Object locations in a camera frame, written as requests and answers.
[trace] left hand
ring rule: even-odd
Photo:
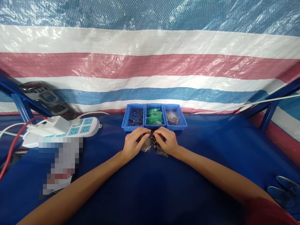
[[[138,127],[134,131],[132,131],[130,134],[127,134],[125,137],[125,144],[124,149],[122,153],[126,156],[128,160],[133,159],[138,152],[141,150],[143,144],[146,142],[147,138],[149,138],[150,134],[144,133],[151,132],[151,130],[144,128],[144,127]]]

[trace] blue plastic tray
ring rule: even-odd
[[[169,121],[168,121],[168,118],[167,118],[167,114],[166,114],[166,111],[167,110],[171,110],[171,111],[174,111],[177,116],[179,116],[179,125],[172,125]],[[165,115],[165,120],[167,122],[167,126],[166,128],[169,129],[169,130],[172,130],[172,131],[175,131],[175,130],[184,130],[188,124],[183,116],[183,113],[182,113],[182,110],[181,110],[181,107],[180,105],[176,105],[176,104],[164,104],[163,105],[163,111],[164,111],[164,115]]]
[[[126,111],[125,111],[125,115],[124,115],[124,119],[122,122],[122,128],[124,129],[124,131],[134,131],[136,128],[138,127],[144,127],[145,123],[145,119],[143,118],[143,124],[142,126],[140,126],[137,121],[139,121],[139,117],[141,115],[141,110],[144,111],[144,118],[145,118],[145,105],[144,104],[128,104],[126,107]],[[132,118],[133,120],[135,120],[135,125],[132,126],[132,122],[129,121],[129,118]]]
[[[166,114],[164,113],[163,110],[163,105],[162,104],[158,104],[158,103],[151,103],[151,104],[146,104],[145,107],[145,113],[144,113],[144,121],[145,121],[145,127],[150,129],[150,130],[156,130],[160,127],[166,127]],[[162,111],[162,124],[155,124],[155,125],[147,125],[146,124],[146,117],[147,117],[147,109],[151,109],[151,108],[160,108],[160,110]]]

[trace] small plastic bag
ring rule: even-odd
[[[169,157],[169,154],[165,153],[164,150],[160,147],[160,145],[156,145],[156,154],[162,155],[164,157]]]
[[[171,110],[166,111],[167,119],[172,125],[179,125],[179,116]]]
[[[146,142],[143,144],[141,151],[143,151],[144,153],[149,152],[152,146],[153,146],[153,144],[152,144],[150,138],[148,138],[146,140]]]
[[[153,124],[162,124],[163,119],[162,117],[146,117],[146,124],[153,125]]]
[[[155,111],[155,112],[151,112],[151,114],[149,114],[149,117],[161,117],[162,115],[163,115],[163,112]]]
[[[160,111],[160,108],[152,108],[147,110],[147,114],[150,114],[151,112]]]

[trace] hand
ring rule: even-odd
[[[174,132],[168,130],[167,128],[160,127],[158,130],[154,131],[153,134],[156,138],[156,141],[159,143],[160,147],[162,147],[165,153],[174,156],[180,151],[180,146],[177,144],[176,135]],[[165,137],[166,142],[162,140],[159,134]]]
[[[150,134],[145,134],[143,136],[143,134],[147,132],[151,132],[151,130],[144,127],[138,127],[130,134],[126,135],[124,149],[122,152],[128,160],[133,159],[141,150],[143,144],[150,136]]]

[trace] white power strip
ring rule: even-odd
[[[80,124],[74,126],[71,124],[68,131],[65,134],[60,135],[51,135],[43,137],[41,135],[35,133],[29,133],[23,141],[22,146],[27,148],[35,148],[38,147],[41,142],[58,142],[57,138],[67,138],[67,137],[91,137],[94,136],[98,130],[102,127],[99,120],[96,117],[89,117],[81,119]]]

